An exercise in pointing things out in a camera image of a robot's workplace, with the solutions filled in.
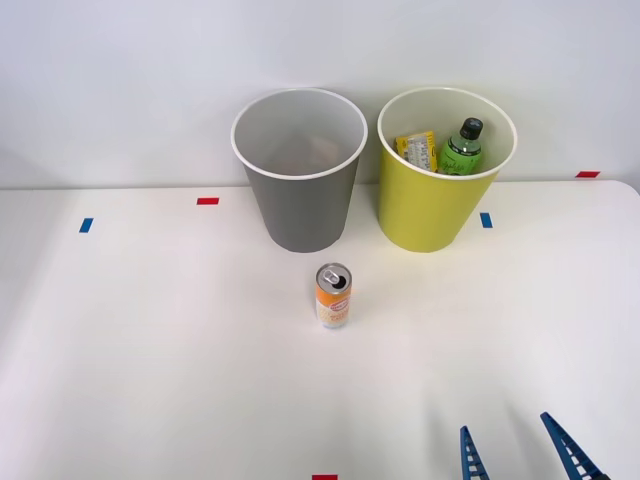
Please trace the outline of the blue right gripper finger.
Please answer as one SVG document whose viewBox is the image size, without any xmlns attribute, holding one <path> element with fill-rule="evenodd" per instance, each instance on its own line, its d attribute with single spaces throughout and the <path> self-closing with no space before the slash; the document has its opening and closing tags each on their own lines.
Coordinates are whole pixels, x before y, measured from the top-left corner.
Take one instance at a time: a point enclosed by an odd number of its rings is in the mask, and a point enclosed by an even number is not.
<svg viewBox="0 0 640 480">
<path fill-rule="evenodd" d="M 569 433 L 548 413 L 540 418 L 558 453 L 569 480 L 609 480 Z"/>
<path fill-rule="evenodd" d="M 460 428 L 460 457 L 463 480 L 489 480 L 467 426 Z"/>
</svg>

